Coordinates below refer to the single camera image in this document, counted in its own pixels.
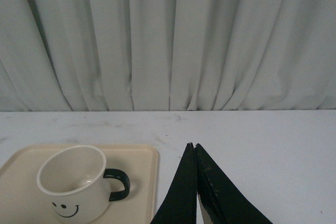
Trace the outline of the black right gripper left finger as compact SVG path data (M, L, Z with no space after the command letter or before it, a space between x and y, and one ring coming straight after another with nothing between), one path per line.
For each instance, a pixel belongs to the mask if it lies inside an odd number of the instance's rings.
M192 143L186 145L169 190L152 223L196 223L197 165Z

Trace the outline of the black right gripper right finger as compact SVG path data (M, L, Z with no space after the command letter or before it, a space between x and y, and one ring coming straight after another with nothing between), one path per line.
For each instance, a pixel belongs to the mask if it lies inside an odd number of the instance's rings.
M197 192L212 223L271 223L234 185L201 144L195 147Z

